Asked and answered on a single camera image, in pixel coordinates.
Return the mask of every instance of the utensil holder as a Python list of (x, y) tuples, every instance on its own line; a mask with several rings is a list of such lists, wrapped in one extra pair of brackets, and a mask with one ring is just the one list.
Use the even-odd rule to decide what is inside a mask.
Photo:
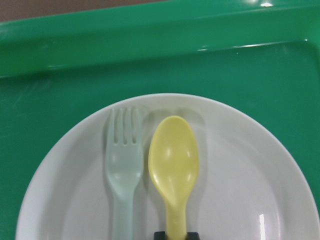
[[(165, 231), (156, 231), (153, 235), (153, 240), (166, 240), (166, 232)], [(187, 240), (200, 240), (199, 234), (197, 232), (188, 232)]]

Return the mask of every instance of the tray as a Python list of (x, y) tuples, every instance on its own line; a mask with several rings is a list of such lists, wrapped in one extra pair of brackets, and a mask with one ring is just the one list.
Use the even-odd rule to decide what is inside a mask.
[(226, 103), (292, 154), (320, 207), (318, 0), (173, 0), (0, 23), (0, 239), (40, 162), (114, 102), (186, 93)]

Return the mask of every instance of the spoon bowl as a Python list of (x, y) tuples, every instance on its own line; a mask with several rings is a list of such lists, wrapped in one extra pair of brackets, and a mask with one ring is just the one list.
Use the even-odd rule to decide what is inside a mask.
[(154, 132), (148, 158), (151, 180), (166, 208), (168, 240), (185, 240), (186, 205), (199, 173), (198, 147), (190, 125), (165, 118)]

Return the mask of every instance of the fork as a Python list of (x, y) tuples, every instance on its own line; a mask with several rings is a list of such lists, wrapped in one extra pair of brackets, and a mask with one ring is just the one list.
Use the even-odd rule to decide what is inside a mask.
[(104, 172), (113, 195), (112, 240), (133, 240), (135, 190), (144, 171), (137, 108), (111, 110)]

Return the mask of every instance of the plastic spoon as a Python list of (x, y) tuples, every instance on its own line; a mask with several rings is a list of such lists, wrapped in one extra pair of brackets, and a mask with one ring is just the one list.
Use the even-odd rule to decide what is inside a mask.
[(165, 118), (155, 130), (148, 159), (150, 177), (164, 200), (167, 240), (185, 240), (186, 205), (199, 172), (196, 139), (182, 117)]

